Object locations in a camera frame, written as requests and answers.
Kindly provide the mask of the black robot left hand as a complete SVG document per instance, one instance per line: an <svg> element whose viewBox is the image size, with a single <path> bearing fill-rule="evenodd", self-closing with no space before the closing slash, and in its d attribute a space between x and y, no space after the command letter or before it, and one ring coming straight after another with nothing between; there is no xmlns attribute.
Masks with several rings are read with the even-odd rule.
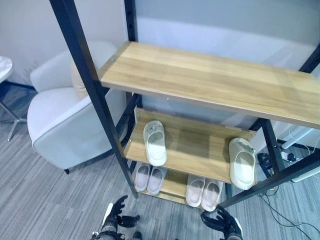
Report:
<svg viewBox="0 0 320 240"><path fill-rule="evenodd" d="M115 203L110 202L108 204L102 220L102 230L117 232L118 226L124 228L133 228L138 224L139 220L141 219L140 215L122 215L123 208L125 207L124 201L127 198L128 195L124 195L120 197Z"/></svg>

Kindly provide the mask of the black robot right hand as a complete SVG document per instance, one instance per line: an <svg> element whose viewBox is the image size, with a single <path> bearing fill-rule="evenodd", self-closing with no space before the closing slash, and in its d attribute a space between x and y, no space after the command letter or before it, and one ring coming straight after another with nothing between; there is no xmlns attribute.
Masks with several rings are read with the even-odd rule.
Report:
<svg viewBox="0 0 320 240"><path fill-rule="evenodd" d="M242 227L236 217L230 215L222 206L217 205L216 218L210 218L208 215L210 212L204 211L200 217L202 222L209 228L222 232L224 240L242 240L243 231Z"/></svg>

